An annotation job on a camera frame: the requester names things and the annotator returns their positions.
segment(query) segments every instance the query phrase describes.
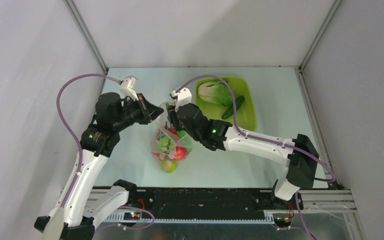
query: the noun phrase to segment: enclosure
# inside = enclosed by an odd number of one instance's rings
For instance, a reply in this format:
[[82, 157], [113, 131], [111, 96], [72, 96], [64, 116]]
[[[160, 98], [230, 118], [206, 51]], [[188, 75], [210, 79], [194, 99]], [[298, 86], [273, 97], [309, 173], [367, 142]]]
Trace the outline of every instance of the enclosure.
[[[307, 135], [335, 172], [337, 182], [315, 181], [299, 191], [310, 232], [319, 240], [384, 238], [384, 1], [0, 0], [0, 239], [41, 239], [35, 219], [56, 204], [77, 154], [55, 99], [68, 80], [88, 73], [135, 76], [136, 92], [156, 105], [196, 76], [246, 80], [254, 131]], [[99, 95], [119, 87], [99, 77], [67, 87], [61, 108], [77, 136]], [[198, 87], [188, 88], [196, 101]], [[120, 133], [89, 203], [118, 179], [142, 190], [269, 194], [286, 169], [195, 143], [165, 172], [151, 154], [156, 129], [135, 124]], [[318, 164], [316, 177], [332, 176]], [[143, 230], [98, 228], [93, 239], [308, 238], [273, 228], [273, 216], [287, 212], [264, 209], [260, 221], [157, 219]], [[120, 214], [101, 227], [119, 222]], [[291, 226], [303, 226], [298, 215]]]

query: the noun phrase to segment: light blue table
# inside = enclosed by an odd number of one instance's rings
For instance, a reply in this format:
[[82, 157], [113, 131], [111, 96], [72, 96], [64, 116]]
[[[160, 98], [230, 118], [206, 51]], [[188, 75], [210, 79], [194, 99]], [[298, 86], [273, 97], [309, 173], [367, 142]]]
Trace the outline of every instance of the light blue table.
[[[137, 93], [155, 105], [170, 101], [169, 93], [187, 80], [203, 74], [238, 76], [251, 89], [258, 133], [282, 138], [295, 138], [298, 133], [315, 139], [293, 67], [165, 67], [110, 68], [108, 75], [118, 79], [133, 75], [138, 78]], [[195, 85], [190, 85], [195, 95]], [[119, 93], [119, 86], [106, 81], [103, 93]], [[123, 179], [140, 187], [189, 188], [271, 188], [285, 167], [265, 158], [244, 152], [210, 151], [199, 143], [172, 173], [161, 170], [151, 155], [155, 124], [135, 124], [120, 133], [115, 147], [95, 185], [109, 186]], [[316, 176], [325, 178], [322, 167]], [[314, 188], [327, 188], [316, 181]]]

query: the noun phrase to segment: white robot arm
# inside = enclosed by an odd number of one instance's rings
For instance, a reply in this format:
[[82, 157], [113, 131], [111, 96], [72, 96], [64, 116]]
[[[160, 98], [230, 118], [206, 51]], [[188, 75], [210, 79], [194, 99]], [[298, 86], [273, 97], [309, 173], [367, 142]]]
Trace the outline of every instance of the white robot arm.
[[120, 141], [119, 133], [134, 123], [146, 125], [155, 120], [164, 110], [149, 103], [141, 93], [135, 92], [137, 79], [133, 76], [120, 81], [120, 92], [102, 94], [96, 105], [96, 114], [81, 135], [82, 151], [77, 155], [70, 177], [48, 216], [36, 219], [34, 227], [43, 232], [57, 213], [63, 212], [61, 234], [56, 239], [90, 240], [95, 229], [114, 210], [135, 200], [136, 185], [118, 180], [110, 191], [87, 205], [95, 180], [107, 163], [114, 147]]
[[170, 94], [174, 106], [168, 109], [171, 127], [185, 130], [195, 141], [206, 148], [225, 151], [240, 151], [272, 160], [288, 170], [273, 187], [274, 197], [289, 201], [300, 188], [312, 188], [317, 163], [291, 148], [294, 146], [319, 157], [307, 136], [299, 134], [296, 139], [280, 138], [248, 131], [221, 120], [208, 120], [192, 101], [187, 88]]
[[[96, 114], [81, 136], [81, 154], [77, 159], [65, 188], [57, 204], [48, 216], [36, 219], [34, 227], [44, 232], [52, 219], [57, 219], [63, 212], [60, 225], [63, 240], [91, 240], [95, 229], [114, 210], [127, 203], [136, 201], [136, 185], [118, 180], [110, 191], [87, 205], [88, 196], [95, 180], [106, 164], [114, 147], [120, 140], [119, 133], [134, 123], [146, 125], [155, 120], [164, 110], [149, 103], [141, 93], [135, 92], [137, 79], [133, 76], [120, 81], [120, 92], [124, 99], [114, 92], [102, 94], [95, 105]], [[224, 151], [240, 151], [257, 155], [287, 167], [285, 174], [275, 183], [272, 201], [284, 204], [300, 188], [311, 188], [315, 178], [317, 163], [293, 149], [303, 149], [319, 157], [310, 140], [304, 135], [296, 139], [279, 138], [240, 127], [221, 120], [208, 120], [192, 101], [192, 94], [187, 88], [173, 91], [174, 105], [168, 110], [171, 127], [185, 130], [195, 141], [206, 148]]]

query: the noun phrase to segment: green plastic basket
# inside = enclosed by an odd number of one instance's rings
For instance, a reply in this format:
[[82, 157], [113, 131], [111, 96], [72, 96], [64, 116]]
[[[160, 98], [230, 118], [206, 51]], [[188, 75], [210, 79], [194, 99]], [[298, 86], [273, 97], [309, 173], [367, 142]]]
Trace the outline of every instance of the green plastic basket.
[[[235, 97], [245, 97], [245, 101], [237, 111], [237, 124], [239, 125], [239, 127], [244, 128], [246, 130], [255, 131], [257, 129], [256, 110], [254, 109], [253, 97], [251, 96], [250, 88], [248, 87], [247, 81], [237, 76], [222, 76], [221, 78], [228, 81], [229, 86], [236, 94]], [[222, 115], [229, 108], [228, 106], [222, 106], [216, 103], [207, 102], [202, 100], [198, 96], [198, 87], [204, 83], [213, 81], [217, 81], [217, 79], [212, 77], [205, 78], [196, 84], [196, 105], [199, 107], [199, 109], [201, 109], [202, 113], [208, 119], [223, 120]], [[234, 124], [233, 115], [228, 119], [224, 119], [223, 121], [227, 121]]]

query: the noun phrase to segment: black joint actuator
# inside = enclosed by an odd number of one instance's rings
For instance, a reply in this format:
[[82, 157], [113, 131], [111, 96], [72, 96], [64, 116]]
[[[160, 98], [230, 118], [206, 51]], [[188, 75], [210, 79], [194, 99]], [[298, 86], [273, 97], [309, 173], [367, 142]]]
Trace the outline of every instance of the black joint actuator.
[[177, 112], [168, 109], [168, 116], [176, 131], [185, 130], [193, 140], [200, 142], [209, 150], [226, 150], [224, 141], [226, 132], [232, 126], [230, 122], [208, 119], [200, 108], [192, 103], [180, 106]]
[[95, 105], [96, 124], [92, 121], [81, 135], [82, 149], [94, 152], [95, 156], [110, 157], [120, 141], [119, 132], [134, 123], [149, 124], [164, 112], [161, 107], [149, 103], [142, 93], [138, 93], [137, 96], [137, 101], [130, 97], [121, 99], [115, 92], [99, 96]]
[[113, 186], [120, 186], [128, 191], [128, 199], [130, 200], [131, 204], [135, 204], [137, 201], [137, 186], [136, 184], [119, 179], [116, 182], [114, 182]]
[[[34, 228], [43, 233], [46, 225], [50, 221], [49, 216], [40, 216], [34, 222]], [[64, 223], [64, 227], [61, 232], [60, 240], [92, 240], [95, 234], [95, 226], [92, 224], [93, 217], [85, 217], [78, 226], [68, 226]]]
[[[319, 154], [308, 136], [298, 134], [296, 139], [293, 139], [292, 141], [295, 143], [295, 147], [319, 158]], [[288, 182], [301, 189], [313, 188], [317, 162], [297, 150], [293, 150], [292, 154], [289, 154], [287, 158], [290, 160], [286, 175]]]
[[[269, 206], [273, 206], [274, 209], [279, 209], [279, 210], [287, 210], [287, 209], [289, 209], [288, 205], [291, 204], [292, 208], [296, 209], [297, 208], [297, 202], [295, 201], [294, 196], [289, 201], [285, 201], [283, 199], [276, 197], [275, 190], [276, 190], [277, 184], [278, 184], [278, 180], [276, 180], [276, 182], [274, 182], [274, 186], [271, 189], [271, 195], [270, 195], [269, 202], [266, 202], [266, 204], [268, 204]], [[302, 209], [304, 209], [304, 205], [303, 205], [303, 201], [301, 198], [301, 194], [299, 192], [297, 194], [298, 194], [299, 209], [302, 210]]]

